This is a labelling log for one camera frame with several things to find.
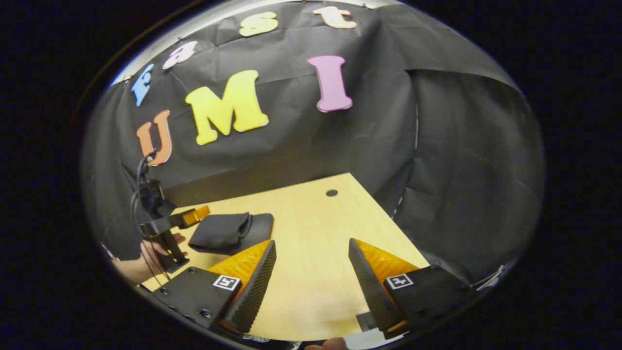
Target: black mount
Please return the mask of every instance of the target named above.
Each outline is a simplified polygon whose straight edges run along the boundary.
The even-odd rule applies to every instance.
[[[386,339],[406,330],[423,333],[434,329],[479,300],[468,283],[437,265],[389,277],[384,287],[407,321],[405,328],[385,331]]]
[[[179,222],[182,214],[166,218],[163,217],[162,214],[158,212],[158,208],[164,205],[164,193],[162,192],[160,181],[156,179],[147,180],[147,172],[149,171],[148,162],[153,160],[155,156],[156,152],[148,155],[143,162],[141,162],[141,166],[138,169],[138,186],[141,204],[145,211],[154,219],[153,221],[141,224],[140,228],[143,236],[145,236],[147,240],[160,244],[162,248],[169,253],[169,255],[162,255],[156,252],[158,260],[164,267],[164,270],[168,273],[173,273],[190,260],[184,257],[173,234],[170,232],[171,228],[180,226]]]
[[[184,318],[212,331],[242,287],[239,278],[189,267],[151,295]]]

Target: letter m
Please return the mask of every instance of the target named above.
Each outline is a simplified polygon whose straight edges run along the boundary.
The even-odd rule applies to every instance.
[[[256,70],[245,70],[229,78],[221,100],[209,88],[200,87],[186,96],[192,106],[197,122],[197,143],[216,141],[218,133],[210,126],[210,121],[223,135],[231,132],[231,118],[235,112],[233,128],[244,132],[268,124],[268,116],[261,113],[255,92]]]

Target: black cloth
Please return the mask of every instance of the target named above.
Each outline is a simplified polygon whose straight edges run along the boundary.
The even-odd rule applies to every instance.
[[[335,29],[313,14],[329,5],[350,11],[358,27]],[[278,30],[241,37],[239,23],[260,11],[278,15]],[[194,56],[163,71],[191,40]],[[317,75],[306,61],[316,55],[346,60],[349,110],[317,109]],[[149,175],[178,207],[349,172],[430,263],[463,279],[490,275],[531,238],[544,188],[538,122],[491,57],[423,12],[271,4],[190,34],[151,63],[141,106],[131,88],[144,67],[104,92],[85,131],[85,205],[98,240],[123,260],[139,256],[127,214],[142,158],[136,130],[162,110],[170,110],[172,154]],[[259,73],[269,124],[198,145],[185,97],[203,86],[222,97],[229,77],[249,69]],[[159,148],[155,126],[151,135]]]
[[[188,246],[201,253],[234,255],[270,239],[272,214],[208,215],[201,220]]]

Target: human hand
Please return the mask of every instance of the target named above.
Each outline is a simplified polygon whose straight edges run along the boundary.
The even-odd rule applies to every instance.
[[[173,235],[173,238],[177,242],[177,244],[186,240],[186,237],[182,236],[182,234],[177,233]],[[134,284],[141,284],[146,280],[150,279],[153,274],[160,275],[162,272],[158,268],[158,263],[154,261],[156,258],[156,252],[161,253],[162,255],[168,255],[169,253],[162,248],[158,243],[153,243],[153,247],[151,246],[151,242],[143,240],[141,242],[141,256],[136,260],[124,260],[124,261],[116,261],[113,260],[114,266],[119,270],[119,272],[131,281]]]
[[[182,234],[180,233],[173,234],[173,238],[175,239],[175,242],[177,242],[177,244],[186,240],[186,237],[182,236]],[[149,276],[151,276],[151,271],[153,271],[156,275],[162,274],[161,270],[164,270],[164,268],[160,266],[159,262],[157,261],[156,252],[162,255],[168,255],[169,253],[166,250],[164,250],[164,248],[162,248],[162,246],[159,243],[150,242],[148,240],[143,240],[141,242],[141,252],[142,252],[142,256],[139,258],[139,260],[142,261],[142,264],[144,266],[144,271],[143,271],[144,274],[148,273]]]
[[[348,350],[348,347],[346,346],[345,339],[333,338],[325,341],[322,346],[309,345],[305,348],[305,350]]]

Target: table surface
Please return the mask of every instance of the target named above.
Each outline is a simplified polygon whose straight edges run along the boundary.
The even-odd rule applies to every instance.
[[[327,196],[337,190],[336,196]],[[360,333],[356,315],[369,308],[350,259],[351,237],[413,265],[429,266],[380,205],[349,173],[267,192],[181,207],[174,214],[204,205],[212,214],[271,213],[271,239],[277,260],[257,318],[249,334],[286,341],[313,341]],[[173,229],[186,236],[188,266],[207,269],[227,255],[199,253],[188,247],[195,225]],[[184,269],[171,274],[176,276]],[[158,276],[164,283],[164,276]],[[150,290],[159,285],[151,278]]]

